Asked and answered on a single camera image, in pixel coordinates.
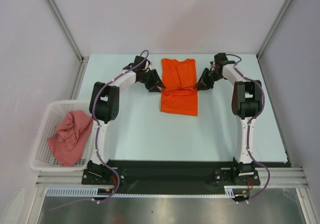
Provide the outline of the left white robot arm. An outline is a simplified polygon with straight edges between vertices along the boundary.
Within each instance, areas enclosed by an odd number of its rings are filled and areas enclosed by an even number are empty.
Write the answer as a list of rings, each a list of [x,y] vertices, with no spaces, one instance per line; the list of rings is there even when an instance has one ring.
[[[117,184],[121,180],[117,171],[107,164],[108,161],[103,161],[98,143],[102,131],[119,114],[121,91],[135,83],[144,84],[150,93],[160,93],[161,90],[166,88],[156,69],[152,67],[151,61],[148,60],[148,56],[149,52],[147,50],[143,51],[140,55],[135,56],[132,63],[123,67],[118,76],[107,83],[96,82],[93,86],[89,111],[97,125],[94,139],[94,155],[104,166],[97,167],[93,172],[93,178],[98,183],[104,184],[108,182],[110,176],[113,176]]]

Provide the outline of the orange t shirt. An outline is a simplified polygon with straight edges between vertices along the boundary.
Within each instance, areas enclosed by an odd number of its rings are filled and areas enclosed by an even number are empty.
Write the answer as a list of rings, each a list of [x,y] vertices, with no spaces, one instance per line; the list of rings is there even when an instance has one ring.
[[[198,116],[198,91],[195,89],[197,71],[195,59],[178,61],[162,59],[160,109],[169,114]]]

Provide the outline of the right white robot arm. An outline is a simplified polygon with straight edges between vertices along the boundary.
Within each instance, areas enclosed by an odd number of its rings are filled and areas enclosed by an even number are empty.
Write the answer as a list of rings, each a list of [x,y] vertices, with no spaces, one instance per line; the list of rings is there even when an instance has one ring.
[[[231,109],[237,120],[237,147],[229,170],[215,172],[216,185],[234,184],[247,185],[258,179],[255,170],[257,162],[253,158],[253,131],[256,119],[265,107],[265,94],[261,81],[245,76],[239,69],[238,63],[242,58],[232,54],[239,60],[229,60],[230,55],[218,53],[205,68],[194,89],[209,90],[214,83],[224,79],[233,86]]]

